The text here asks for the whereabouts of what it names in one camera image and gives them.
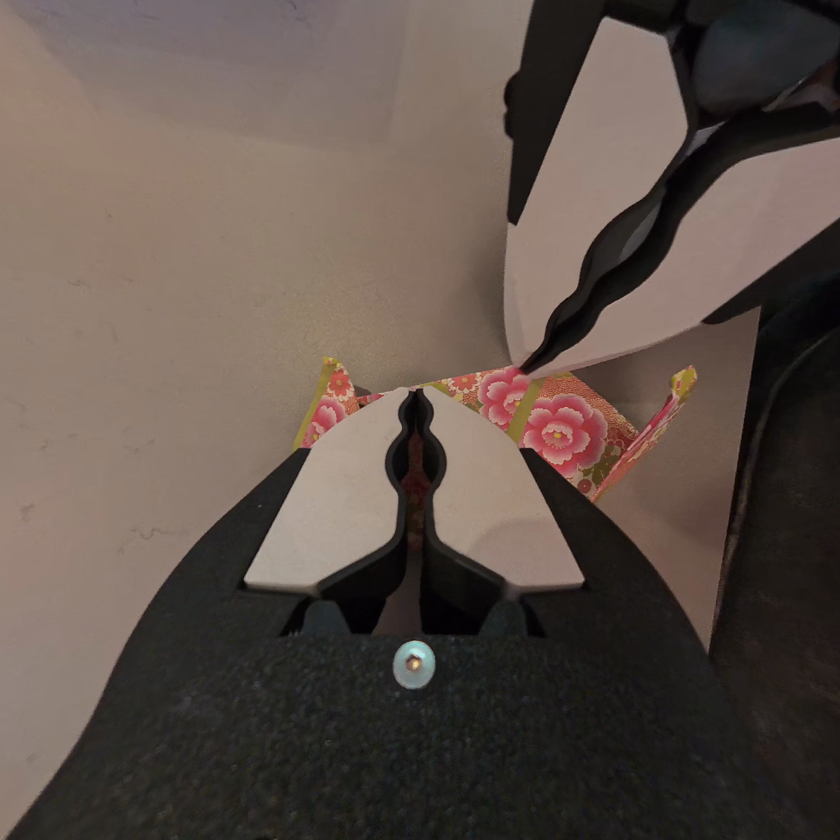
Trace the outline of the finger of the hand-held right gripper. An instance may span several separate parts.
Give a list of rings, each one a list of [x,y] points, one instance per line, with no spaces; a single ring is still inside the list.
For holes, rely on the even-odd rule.
[[[536,375],[644,350],[691,330],[837,221],[839,139],[737,163],[699,199],[641,285]]]
[[[612,20],[599,28],[549,145],[548,174],[518,224],[508,221],[504,319],[512,364],[535,371],[593,326],[548,326],[577,275],[597,224],[645,196],[686,138],[668,43],[631,34]]]

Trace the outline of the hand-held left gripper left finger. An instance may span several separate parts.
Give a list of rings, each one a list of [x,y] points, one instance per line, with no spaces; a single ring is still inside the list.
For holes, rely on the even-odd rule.
[[[245,589],[334,602],[379,617],[407,566],[402,482],[416,394],[398,388],[340,419],[301,451],[300,466],[245,573]]]

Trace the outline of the floral origami paper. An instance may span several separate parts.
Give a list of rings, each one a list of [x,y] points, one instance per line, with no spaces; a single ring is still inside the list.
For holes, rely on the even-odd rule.
[[[412,524],[412,501],[419,499],[418,491],[427,490],[422,468],[423,448],[418,436],[421,388],[437,388],[507,435],[522,451],[552,512],[558,517],[563,512],[571,512],[574,505],[571,492],[563,488],[560,478],[595,502],[655,445],[696,381],[697,373],[692,366],[678,372],[671,379],[667,402],[642,431],[633,429],[624,416],[572,374],[531,378],[519,368],[508,366],[408,387],[416,394],[416,416],[408,444],[408,469],[402,480],[407,500],[407,529]],[[290,468],[292,479],[300,466],[301,451],[324,434],[316,427],[330,429],[340,419],[361,409],[340,362],[325,360],[319,386],[319,400],[311,405],[308,424],[302,429],[301,447],[282,465]]]

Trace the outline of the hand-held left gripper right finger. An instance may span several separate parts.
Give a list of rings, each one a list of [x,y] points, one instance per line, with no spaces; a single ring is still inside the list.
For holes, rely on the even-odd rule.
[[[424,621],[483,621],[501,602],[585,589],[585,575],[520,448],[432,386],[418,391],[427,479]]]

